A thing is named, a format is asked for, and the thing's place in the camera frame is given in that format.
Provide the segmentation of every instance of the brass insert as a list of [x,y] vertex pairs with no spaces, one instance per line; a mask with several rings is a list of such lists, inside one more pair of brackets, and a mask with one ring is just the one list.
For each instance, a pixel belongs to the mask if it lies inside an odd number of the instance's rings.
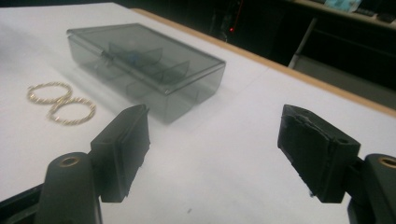
[[78,162],[79,162],[79,157],[68,157],[68,158],[63,159],[61,161],[61,163],[59,163],[59,166],[69,167],[69,166],[76,165]]
[[381,164],[388,166],[390,168],[396,169],[396,160],[395,159],[389,158],[389,157],[381,157],[378,160]]

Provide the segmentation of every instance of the white tabletop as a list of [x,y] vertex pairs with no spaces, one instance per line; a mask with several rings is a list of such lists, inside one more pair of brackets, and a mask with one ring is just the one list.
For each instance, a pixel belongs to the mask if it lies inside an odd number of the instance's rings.
[[[105,223],[348,223],[342,204],[321,204],[277,148],[283,104],[313,111],[370,153],[395,156],[396,118],[307,84],[115,4],[0,9],[0,201],[43,182],[47,165],[91,140],[134,103],[71,58],[66,30],[139,22],[227,61],[218,92],[165,125],[149,117],[150,150]],[[62,81],[97,104],[92,120],[65,127],[29,86]],[[67,107],[64,113],[83,114]]]

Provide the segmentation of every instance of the twisted gold ring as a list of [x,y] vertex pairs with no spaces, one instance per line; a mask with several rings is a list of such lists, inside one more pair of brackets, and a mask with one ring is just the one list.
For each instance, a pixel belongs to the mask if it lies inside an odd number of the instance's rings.
[[[90,107],[91,112],[87,117],[83,119],[61,119],[55,116],[55,113],[59,110],[59,108],[61,108],[64,105],[70,105],[70,104],[87,105]],[[67,100],[62,100],[59,103],[53,105],[52,108],[49,110],[48,118],[55,122],[62,123],[63,125],[78,125],[90,120],[93,117],[93,115],[95,115],[95,109],[96,109],[96,105],[92,101],[81,97],[76,97]]]
[[[49,99],[37,97],[34,93],[35,90],[45,88],[45,87],[51,87],[51,86],[64,87],[67,89],[67,93],[63,96],[60,96],[57,98],[49,98]],[[33,103],[41,104],[41,105],[52,105],[59,101],[62,101],[62,99],[68,99],[71,96],[72,96],[72,88],[69,85],[62,83],[62,82],[49,82],[49,83],[45,83],[45,84],[39,84],[39,85],[36,85],[33,87],[29,87],[29,91],[27,92],[28,100],[32,101]]]

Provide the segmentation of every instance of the plastic box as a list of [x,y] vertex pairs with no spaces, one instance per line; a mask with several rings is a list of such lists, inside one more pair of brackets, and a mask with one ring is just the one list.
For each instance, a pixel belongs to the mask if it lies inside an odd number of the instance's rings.
[[225,69],[223,60],[137,23],[67,34],[77,63],[165,122],[212,96]]

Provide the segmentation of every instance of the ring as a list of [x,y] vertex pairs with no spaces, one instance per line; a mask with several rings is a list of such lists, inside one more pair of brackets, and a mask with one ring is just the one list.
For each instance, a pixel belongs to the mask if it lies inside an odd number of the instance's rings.
[[[67,89],[67,93],[61,97],[57,97],[57,98],[49,98],[49,99],[45,99],[45,98],[39,98],[35,95],[34,91],[41,89],[41,88],[45,88],[45,87],[50,87],[50,86],[60,86],[60,87],[64,87]],[[51,104],[55,104],[58,103],[60,101],[62,101],[63,99],[68,99],[72,96],[72,88],[62,82],[49,82],[49,83],[45,83],[45,84],[39,84],[33,87],[29,87],[29,91],[27,92],[27,99],[36,103],[36,104],[42,104],[42,105],[51,105]]]
[[[87,117],[83,119],[61,119],[54,115],[59,110],[59,108],[61,108],[64,105],[70,105],[70,104],[87,105],[90,107],[91,112]],[[76,98],[61,100],[57,104],[53,105],[52,108],[49,110],[48,118],[63,125],[78,125],[90,120],[95,114],[95,110],[96,110],[96,105],[92,101],[81,97],[76,97]]]

